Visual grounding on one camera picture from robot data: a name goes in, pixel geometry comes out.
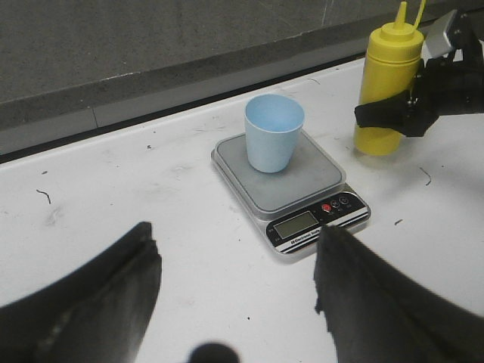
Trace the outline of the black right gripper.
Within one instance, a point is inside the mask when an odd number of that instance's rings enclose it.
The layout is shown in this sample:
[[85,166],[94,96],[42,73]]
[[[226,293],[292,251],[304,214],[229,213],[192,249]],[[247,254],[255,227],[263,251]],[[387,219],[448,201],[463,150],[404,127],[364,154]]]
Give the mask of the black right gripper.
[[416,75],[413,91],[358,105],[362,128],[377,127],[421,137],[440,116],[483,112],[483,45],[467,13],[458,11],[451,27],[456,49],[429,57]]

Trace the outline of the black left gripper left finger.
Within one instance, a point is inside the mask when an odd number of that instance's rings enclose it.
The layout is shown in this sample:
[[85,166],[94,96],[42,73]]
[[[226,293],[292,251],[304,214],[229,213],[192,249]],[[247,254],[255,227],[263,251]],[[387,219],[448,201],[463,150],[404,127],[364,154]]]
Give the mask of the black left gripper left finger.
[[71,274],[1,308],[3,362],[134,362],[160,291],[149,222]]

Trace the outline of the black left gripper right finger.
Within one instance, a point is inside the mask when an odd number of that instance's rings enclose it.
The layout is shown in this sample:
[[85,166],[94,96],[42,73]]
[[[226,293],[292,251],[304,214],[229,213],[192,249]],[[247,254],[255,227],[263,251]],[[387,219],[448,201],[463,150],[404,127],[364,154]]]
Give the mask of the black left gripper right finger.
[[481,362],[483,319],[419,285],[348,231],[324,227],[317,301],[339,362]]

